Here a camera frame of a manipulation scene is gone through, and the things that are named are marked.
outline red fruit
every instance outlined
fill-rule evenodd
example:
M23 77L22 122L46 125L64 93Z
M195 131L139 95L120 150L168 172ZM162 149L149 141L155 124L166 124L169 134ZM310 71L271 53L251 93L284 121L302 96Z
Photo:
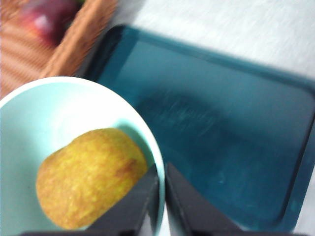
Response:
M21 21L43 42L57 46L78 10L76 0L31 0L21 10Z

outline black object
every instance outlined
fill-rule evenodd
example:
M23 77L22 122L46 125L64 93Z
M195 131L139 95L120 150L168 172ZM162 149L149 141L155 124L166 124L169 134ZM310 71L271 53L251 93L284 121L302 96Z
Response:
M293 236L244 232L203 198L171 163L167 164L165 178L172 236Z

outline yellow fruit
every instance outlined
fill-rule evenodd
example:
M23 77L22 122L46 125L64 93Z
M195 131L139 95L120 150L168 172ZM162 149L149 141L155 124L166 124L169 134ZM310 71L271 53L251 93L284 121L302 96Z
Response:
M56 225L93 223L147 171L140 148L116 128L87 132L48 156L39 167L39 203Z

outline light blue bowl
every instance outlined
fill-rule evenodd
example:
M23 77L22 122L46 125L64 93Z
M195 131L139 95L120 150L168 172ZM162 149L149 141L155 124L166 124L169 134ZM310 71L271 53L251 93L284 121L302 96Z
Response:
M26 84L0 101L1 235L60 230L43 213L35 191L39 165L54 151L89 130L118 127L155 163L160 180L160 228L164 166L157 142L140 115L120 96L97 83L51 77Z

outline tray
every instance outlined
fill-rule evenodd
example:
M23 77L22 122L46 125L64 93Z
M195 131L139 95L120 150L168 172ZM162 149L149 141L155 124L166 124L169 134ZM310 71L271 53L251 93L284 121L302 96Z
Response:
M83 77L126 99L164 161L243 229L294 228L315 163L311 80L124 26Z

